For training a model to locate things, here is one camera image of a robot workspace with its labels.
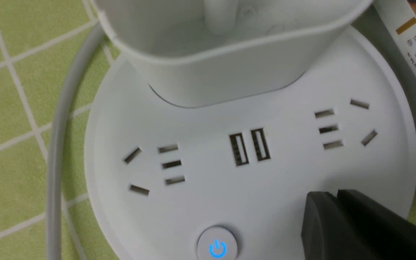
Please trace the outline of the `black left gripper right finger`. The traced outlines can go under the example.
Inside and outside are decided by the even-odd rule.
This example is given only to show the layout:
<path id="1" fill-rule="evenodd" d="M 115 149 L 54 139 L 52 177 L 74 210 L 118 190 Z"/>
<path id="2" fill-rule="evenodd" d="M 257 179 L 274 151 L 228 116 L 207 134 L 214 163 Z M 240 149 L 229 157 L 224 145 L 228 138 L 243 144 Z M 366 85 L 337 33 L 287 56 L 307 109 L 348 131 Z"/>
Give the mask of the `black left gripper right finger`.
<path id="1" fill-rule="evenodd" d="M 383 260 L 416 260 L 416 225 L 357 190 L 339 190 L 337 200 Z"/>

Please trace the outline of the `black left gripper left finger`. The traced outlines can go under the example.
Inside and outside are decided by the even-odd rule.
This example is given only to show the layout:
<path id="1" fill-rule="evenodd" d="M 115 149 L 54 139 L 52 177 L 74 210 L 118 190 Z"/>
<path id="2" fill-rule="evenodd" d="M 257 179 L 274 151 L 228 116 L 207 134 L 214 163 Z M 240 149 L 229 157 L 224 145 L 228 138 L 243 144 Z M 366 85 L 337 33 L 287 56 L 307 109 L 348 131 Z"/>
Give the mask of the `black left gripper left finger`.
<path id="1" fill-rule="evenodd" d="M 307 194 L 301 238 L 306 260 L 371 259 L 341 203 L 325 191 Z"/>

